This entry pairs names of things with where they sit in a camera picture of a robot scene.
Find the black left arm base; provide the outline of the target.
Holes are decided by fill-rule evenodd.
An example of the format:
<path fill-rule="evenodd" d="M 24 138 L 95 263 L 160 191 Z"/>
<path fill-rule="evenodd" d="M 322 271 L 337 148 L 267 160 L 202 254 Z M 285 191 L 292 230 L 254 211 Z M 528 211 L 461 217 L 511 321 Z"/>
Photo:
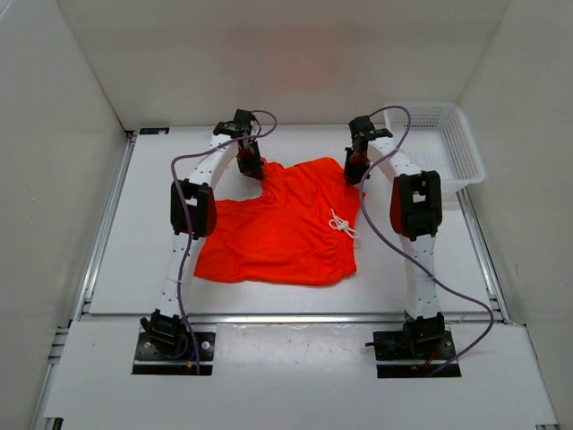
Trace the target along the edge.
<path fill-rule="evenodd" d="M 196 331 L 196 342 L 178 315 L 156 310 L 141 318 L 132 374 L 211 376 L 216 349 L 214 331 Z"/>

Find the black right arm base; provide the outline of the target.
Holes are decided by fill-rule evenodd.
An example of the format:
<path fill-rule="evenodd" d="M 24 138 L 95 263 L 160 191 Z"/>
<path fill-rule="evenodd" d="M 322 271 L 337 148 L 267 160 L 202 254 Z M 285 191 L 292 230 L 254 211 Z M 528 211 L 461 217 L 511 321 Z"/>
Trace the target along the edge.
<path fill-rule="evenodd" d="M 364 346 L 374 351 L 380 379 L 456 378 L 461 375 L 443 314 L 407 317 L 399 331 L 375 331 Z"/>

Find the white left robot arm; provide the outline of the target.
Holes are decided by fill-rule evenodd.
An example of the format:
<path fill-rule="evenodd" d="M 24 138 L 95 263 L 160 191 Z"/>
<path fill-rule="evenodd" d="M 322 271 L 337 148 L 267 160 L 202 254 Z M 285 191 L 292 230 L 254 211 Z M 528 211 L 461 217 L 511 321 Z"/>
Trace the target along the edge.
<path fill-rule="evenodd" d="M 228 165 L 236 161 L 242 175 L 263 179 L 263 159 L 258 140 L 266 134 L 257 118 L 259 110 L 238 109 L 234 118 L 215 126 L 206 150 L 184 154 L 171 161 L 173 178 L 170 222 L 174 232 L 167 281 L 158 313 L 184 319 L 199 253 L 218 220 L 214 191 Z"/>

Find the orange shorts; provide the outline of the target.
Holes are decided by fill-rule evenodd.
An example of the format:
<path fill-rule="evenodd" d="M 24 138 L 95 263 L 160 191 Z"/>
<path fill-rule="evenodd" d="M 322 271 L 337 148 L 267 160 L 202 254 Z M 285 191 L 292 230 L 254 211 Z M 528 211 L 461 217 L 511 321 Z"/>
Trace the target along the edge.
<path fill-rule="evenodd" d="M 334 220 L 355 226 L 359 191 L 346 184 L 333 158 L 288 168 L 268 162 L 259 196 L 219 200 L 216 207 L 218 221 L 199 254 L 197 278 L 323 288 L 357 271 L 355 241 Z"/>

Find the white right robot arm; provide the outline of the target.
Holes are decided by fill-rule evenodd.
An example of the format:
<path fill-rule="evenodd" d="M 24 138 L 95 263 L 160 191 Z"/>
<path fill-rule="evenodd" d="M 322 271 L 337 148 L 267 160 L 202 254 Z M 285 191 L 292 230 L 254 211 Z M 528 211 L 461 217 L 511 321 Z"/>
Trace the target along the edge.
<path fill-rule="evenodd" d="M 359 185 L 370 175 L 371 152 L 383 159 L 378 168 L 392 184 L 389 222 L 398 235 L 399 252 L 406 255 L 407 318 L 439 320 L 442 314 L 432 276 L 435 237 L 442 222 L 440 175 L 421 169 L 396 150 L 391 132 L 377 129 L 368 116 L 357 116 L 348 126 L 352 144 L 346 148 L 346 182 Z"/>

